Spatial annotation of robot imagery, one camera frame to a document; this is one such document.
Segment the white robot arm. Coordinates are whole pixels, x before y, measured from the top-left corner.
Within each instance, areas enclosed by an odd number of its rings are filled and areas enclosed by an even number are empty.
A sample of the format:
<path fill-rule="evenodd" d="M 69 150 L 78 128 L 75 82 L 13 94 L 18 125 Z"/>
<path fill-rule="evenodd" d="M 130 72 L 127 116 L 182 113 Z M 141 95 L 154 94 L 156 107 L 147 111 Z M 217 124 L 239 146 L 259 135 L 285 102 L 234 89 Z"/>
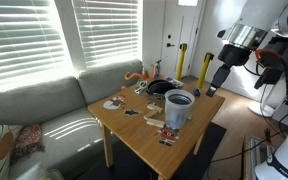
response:
<path fill-rule="evenodd" d="M 264 47 L 283 57 L 288 66 L 288 0 L 247 0 L 237 21 L 217 36 L 226 40 L 218 59 L 222 66 L 213 76 L 207 95 L 225 82 L 232 66 L 243 66 L 269 32 L 276 34 Z"/>

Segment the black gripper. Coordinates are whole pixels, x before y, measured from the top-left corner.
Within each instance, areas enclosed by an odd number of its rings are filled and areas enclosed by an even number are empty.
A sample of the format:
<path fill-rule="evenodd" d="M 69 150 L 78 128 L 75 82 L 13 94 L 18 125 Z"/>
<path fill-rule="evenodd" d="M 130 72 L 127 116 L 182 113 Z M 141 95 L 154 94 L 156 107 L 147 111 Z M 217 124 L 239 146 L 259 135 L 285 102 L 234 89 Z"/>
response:
<path fill-rule="evenodd" d="M 250 50 L 226 44 L 218 55 L 218 59 L 224 64 L 213 76 L 213 80 L 206 92 L 206 95 L 212 97 L 216 93 L 217 89 L 225 82 L 226 78 L 230 74 L 230 68 L 228 66 L 244 65 L 248 61 L 250 54 Z"/>

